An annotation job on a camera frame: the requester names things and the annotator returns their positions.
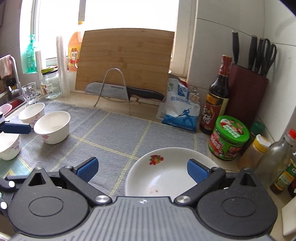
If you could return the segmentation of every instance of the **drinking glass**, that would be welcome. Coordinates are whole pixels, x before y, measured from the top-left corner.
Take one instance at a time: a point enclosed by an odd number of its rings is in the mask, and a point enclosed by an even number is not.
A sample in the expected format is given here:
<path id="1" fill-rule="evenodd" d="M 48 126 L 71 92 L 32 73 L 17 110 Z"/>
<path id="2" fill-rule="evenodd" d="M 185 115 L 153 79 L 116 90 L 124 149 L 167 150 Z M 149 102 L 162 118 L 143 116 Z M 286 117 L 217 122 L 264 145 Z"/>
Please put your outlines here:
<path id="1" fill-rule="evenodd" d="M 34 104 L 37 102 L 37 90 L 36 82 L 28 83 L 22 87 L 22 93 L 24 95 L 27 104 Z"/>

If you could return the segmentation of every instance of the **cutting board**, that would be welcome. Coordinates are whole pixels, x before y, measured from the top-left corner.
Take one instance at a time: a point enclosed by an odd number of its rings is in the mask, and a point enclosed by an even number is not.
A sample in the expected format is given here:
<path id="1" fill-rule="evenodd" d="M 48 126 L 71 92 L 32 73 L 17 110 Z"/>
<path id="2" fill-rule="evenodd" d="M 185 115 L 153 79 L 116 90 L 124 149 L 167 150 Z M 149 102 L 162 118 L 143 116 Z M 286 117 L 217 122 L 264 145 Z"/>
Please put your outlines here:
<path id="1" fill-rule="evenodd" d="M 86 31 L 83 37 L 75 89 L 84 91 L 91 82 L 103 82 L 105 73 L 119 68 L 126 85 L 166 93 L 174 32 L 112 28 Z M 117 71 L 107 84 L 123 85 Z"/>

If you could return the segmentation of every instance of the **gray cloth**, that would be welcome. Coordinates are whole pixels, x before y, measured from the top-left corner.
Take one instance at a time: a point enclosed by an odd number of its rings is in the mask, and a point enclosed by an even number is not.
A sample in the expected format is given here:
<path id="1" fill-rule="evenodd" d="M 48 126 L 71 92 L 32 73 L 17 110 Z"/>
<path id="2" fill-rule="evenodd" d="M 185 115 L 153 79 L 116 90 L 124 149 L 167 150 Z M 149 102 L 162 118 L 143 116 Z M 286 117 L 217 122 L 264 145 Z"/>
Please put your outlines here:
<path id="1" fill-rule="evenodd" d="M 21 152 L 11 161 L 0 159 L 0 176 L 26 175 L 34 167 L 46 171 L 77 166 L 95 156 L 99 171 L 90 184 L 112 197 L 124 195 L 124 182 L 141 156 L 164 147 L 184 147 L 206 152 L 206 139 L 180 128 L 115 114 L 95 108 L 44 100 L 45 113 L 63 110 L 71 115 L 70 134 L 55 145 L 44 143 L 34 131 L 21 135 Z M 15 117 L 11 122 L 20 122 Z"/>

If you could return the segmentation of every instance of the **plastic bag roll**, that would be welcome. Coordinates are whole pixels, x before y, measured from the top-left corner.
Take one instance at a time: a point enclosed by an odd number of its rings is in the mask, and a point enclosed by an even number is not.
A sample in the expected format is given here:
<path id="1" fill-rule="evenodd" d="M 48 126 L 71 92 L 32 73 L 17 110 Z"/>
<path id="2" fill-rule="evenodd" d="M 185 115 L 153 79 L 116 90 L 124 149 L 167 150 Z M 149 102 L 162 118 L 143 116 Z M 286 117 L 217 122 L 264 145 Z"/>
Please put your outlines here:
<path id="1" fill-rule="evenodd" d="M 57 65 L 62 97 L 70 96 L 69 82 L 67 81 L 67 57 L 64 48 L 63 36 L 57 36 Z"/>
<path id="2" fill-rule="evenodd" d="M 35 52 L 35 56 L 36 56 L 36 66 L 37 66 L 37 74 L 38 74 L 38 81 L 39 81 L 39 85 L 42 79 L 42 73 L 41 73 L 41 69 L 45 68 L 46 65 L 44 65 L 43 61 L 42 61 L 42 56 L 41 56 L 41 51 L 36 51 Z"/>

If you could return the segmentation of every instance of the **pink cloth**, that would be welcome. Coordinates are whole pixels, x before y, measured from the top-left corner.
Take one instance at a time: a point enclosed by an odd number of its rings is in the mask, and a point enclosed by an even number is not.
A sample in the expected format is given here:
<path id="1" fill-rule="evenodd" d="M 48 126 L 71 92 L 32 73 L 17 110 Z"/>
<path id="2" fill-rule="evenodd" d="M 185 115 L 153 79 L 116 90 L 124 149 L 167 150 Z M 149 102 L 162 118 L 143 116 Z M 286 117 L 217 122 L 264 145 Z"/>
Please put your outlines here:
<path id="1" fill-rule="evenodd" d="M 0 77 L 3 79 L 5 76 L 12 74 L 12 61 L 9 58 L 10 54 L 0 58 Z"/>

